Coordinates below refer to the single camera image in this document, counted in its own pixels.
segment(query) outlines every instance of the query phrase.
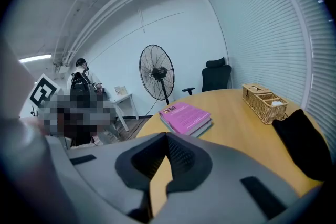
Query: black cloth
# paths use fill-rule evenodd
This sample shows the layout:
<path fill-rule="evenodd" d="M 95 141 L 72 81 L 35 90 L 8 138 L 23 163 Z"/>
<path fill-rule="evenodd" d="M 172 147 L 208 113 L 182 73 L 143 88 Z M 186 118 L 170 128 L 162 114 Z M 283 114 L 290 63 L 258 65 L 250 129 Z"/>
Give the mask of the black cloth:
<path fill-rule="evenodd" d="M 274 120 L 272 125 L 305 175 L 325 181 L 332 167 L 328 146 L 304 112 L 297 110 L 283 121 Z"/>

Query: dark hair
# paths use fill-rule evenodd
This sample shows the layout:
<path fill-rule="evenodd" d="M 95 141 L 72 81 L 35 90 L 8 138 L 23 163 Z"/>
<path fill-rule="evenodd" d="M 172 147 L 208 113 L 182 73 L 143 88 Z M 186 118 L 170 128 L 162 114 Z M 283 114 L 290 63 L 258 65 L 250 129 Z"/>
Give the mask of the dark hair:
<path fill-rule="evenodd" d="M 84 63 L 86 63 L 85 59 L 79 58 L 76 62 L 76 67 L 82 66 Z"/>

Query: fan stand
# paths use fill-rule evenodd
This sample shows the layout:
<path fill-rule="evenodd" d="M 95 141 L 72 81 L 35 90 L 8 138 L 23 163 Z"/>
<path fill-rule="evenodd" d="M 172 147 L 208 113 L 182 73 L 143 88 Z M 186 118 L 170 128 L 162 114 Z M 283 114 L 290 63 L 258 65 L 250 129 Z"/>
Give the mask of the fan stand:
<path fill-rule="evenodd" d="M 166 99 L 166 102 L 167 102 L 167 104 L 169 104 L 166 88 L 165 88 L 164 83 L 163 83 L 163 79 L 160 79 L 160 82 L 161 82 L 161 85 L 162 85 L 162 90 L 163 90 L 163 94 L 164 94 L 164 97 Z"/>

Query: black office chair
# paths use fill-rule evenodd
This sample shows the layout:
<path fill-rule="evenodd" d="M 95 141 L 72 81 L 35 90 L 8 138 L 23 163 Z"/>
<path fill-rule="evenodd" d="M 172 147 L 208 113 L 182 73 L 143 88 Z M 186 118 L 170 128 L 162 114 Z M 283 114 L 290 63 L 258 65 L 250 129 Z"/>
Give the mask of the black office chair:
<path fill-rule="evenodd" d="M 202 92 L 226 89 L 231 74 L 231 66 L 225 65 L 224 57 L 219 60 L 208 61 L 205 66 L 207 68 L 204 68 L 202 71 Z M 192 95 L 192 90 L 194 89 L 186 88 L 182 91 L 187 91 L 189 95 Z"/>

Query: black rubber pad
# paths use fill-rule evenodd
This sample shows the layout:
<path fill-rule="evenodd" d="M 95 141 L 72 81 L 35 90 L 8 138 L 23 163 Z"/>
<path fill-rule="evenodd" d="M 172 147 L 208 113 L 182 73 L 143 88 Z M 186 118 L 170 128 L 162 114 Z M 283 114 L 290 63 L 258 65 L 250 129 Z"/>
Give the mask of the black rubber pad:
<path fill-rule="evenodd" d="M 286 210 L 286 207 L 275 197 L 266 186 L 255 176 L 245 177 L 240 180 L 259 208 L 268 219 L 272 219 Z"/>
<path fill-rule="evenodd" d="M 81 157 L 78 157 L 78 158 L 72 158 L 72 159 L 70 159 L 70 161 L 73 165 L 77 165 L 77 164 L 89 162 L 93 159 L 96 159 L 96 157 L 94 157 L 92 154 L 90 154 L 90 155 L 85 155 L 85 156 L 81 156 Z"/>

